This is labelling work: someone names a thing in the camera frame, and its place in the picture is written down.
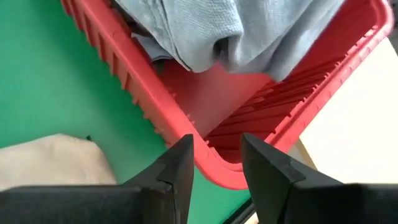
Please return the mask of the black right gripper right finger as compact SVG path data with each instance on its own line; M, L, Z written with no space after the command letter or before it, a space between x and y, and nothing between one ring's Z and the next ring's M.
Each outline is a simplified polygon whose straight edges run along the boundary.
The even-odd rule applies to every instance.
M241 156L260 224L398 224L398 184L344 184L249 133Z

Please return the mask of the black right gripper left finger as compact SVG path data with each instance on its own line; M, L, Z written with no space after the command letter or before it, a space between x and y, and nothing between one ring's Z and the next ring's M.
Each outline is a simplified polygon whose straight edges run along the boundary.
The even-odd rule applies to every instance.
M119 185L39 185L0 192L0 224L187 224L194 176L186 134Z

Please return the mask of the khaki button shirt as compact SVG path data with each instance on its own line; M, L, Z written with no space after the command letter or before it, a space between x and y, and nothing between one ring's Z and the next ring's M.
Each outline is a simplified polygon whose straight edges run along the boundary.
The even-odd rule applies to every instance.
M0 149L0 190L116 183L105 154L93 141L54 134Z

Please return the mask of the light blue denim jeans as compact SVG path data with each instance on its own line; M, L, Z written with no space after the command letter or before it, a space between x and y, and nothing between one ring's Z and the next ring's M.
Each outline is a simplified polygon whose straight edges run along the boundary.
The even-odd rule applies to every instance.
M345 0L113 0L152 61L284 80Z

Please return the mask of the red plastic laundry bin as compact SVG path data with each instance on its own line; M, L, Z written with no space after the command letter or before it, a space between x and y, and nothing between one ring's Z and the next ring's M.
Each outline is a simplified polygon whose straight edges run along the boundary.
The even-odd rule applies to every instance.
M239 151L242 133L287 152L394 26L388 0L345 0L281 82L261 73L233 75L220 65L194 74L174 60L158 75L111 0L60 1L166 144L192 134L198 169L214 184L233 190L247 187Z

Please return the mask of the light wood desk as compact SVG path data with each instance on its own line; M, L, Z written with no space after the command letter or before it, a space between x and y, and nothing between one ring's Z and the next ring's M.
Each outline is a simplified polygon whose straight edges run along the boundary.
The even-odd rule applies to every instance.
M398 55L384 39L289 153L344 183L398 184Z

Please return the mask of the green table mat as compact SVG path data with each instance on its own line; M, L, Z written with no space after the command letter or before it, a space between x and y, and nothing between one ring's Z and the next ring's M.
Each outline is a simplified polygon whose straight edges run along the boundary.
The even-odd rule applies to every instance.
M0 0L0 148L59 133L91 138L121 183L165 151L60 0Z

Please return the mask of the black metal table frame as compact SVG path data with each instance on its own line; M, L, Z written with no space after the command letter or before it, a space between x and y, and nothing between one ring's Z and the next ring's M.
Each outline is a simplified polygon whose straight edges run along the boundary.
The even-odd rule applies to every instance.
M245 224L254 214L254 204L249 198L223 224Z

